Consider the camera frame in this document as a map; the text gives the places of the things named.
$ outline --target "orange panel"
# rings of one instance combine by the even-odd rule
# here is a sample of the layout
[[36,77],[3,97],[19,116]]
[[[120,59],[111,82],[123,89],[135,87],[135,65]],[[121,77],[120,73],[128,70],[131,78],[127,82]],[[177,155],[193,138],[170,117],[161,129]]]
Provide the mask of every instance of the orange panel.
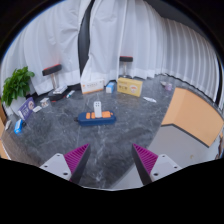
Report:
[[189,90],[176,88],[162,125],[175,124],[211,146],[223,119],[205,100]]

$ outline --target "green plant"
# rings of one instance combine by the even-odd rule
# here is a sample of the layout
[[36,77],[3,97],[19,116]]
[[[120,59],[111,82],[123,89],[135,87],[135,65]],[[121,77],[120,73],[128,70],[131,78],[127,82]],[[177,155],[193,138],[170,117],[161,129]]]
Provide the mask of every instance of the green plant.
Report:
[[26,93],[30,91],[30,77],[34,77],[34,75],[33,72],[28,71],[28,66],[22,69],[15,69],[12,76],[4,82],[1,102],[5,102],[5,105],[8,107],[14,99],[17,100],[18,96],[25,97]]

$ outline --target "blue object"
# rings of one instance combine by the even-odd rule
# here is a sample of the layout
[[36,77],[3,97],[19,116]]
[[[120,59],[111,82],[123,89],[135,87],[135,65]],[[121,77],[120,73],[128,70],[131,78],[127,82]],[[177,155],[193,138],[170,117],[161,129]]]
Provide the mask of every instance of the blue object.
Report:
[[16,125],[15,125],[15,129],[14,129],[14,132],[16,134],[20,133],[22,131],[22,124],[23,124],[23,120],[20,119],[16,122]]
[[[104,117],[104,113],[110,113],[110,117]],[[81,126],[96,126],[96,125],[108,125],[116,122],[116,117],[113,111],[102,112],[102,118],[92,118],[94,112],[84,112],[79,114],[78,122]]]
[[106,92],[107,93],[112,93],[114,91],[114,85],[115,83],[114,82],[110,82],[107,87],[106,87]]

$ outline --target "gray marble floor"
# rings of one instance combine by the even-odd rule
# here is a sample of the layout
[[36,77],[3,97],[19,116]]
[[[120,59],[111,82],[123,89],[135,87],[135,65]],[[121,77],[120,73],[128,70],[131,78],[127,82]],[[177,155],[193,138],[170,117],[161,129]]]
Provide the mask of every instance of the gray marble floor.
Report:
[[[13,132],[19,119],[11,115],[12,125],[2,136],[3,144],[12,160],[41,166],[56,153],[65,154],[86,143],[91,154],[80,185],[95,189],[110,188],[133,165],[133,143],[148,147],[158,132],[171,102],[175,87],[187,88],[215,105],[203,93],[173,77],[158,75],[143,81],[141,97],[105,91],[82,95],[76,91],[71,98],[51,103],[38,113],[32,113],[20,135]],[[173,84],[165,90],[160,81]],[[151,103],[143,99],[150,97]],[[113,125],[80,127],[74,118],[82,112],[93,111],[93,103],[100,100],[102,110],[112,110],[117,121]]]

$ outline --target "small bottle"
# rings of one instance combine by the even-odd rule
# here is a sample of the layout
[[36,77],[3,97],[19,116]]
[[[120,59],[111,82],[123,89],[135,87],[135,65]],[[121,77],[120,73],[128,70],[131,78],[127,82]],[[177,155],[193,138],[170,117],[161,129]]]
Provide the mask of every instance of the small bottle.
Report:
[[166,86],[165,86],[165,89],[168,90],[168,91],[171,91],[172,90],[172,84],[167,83]]

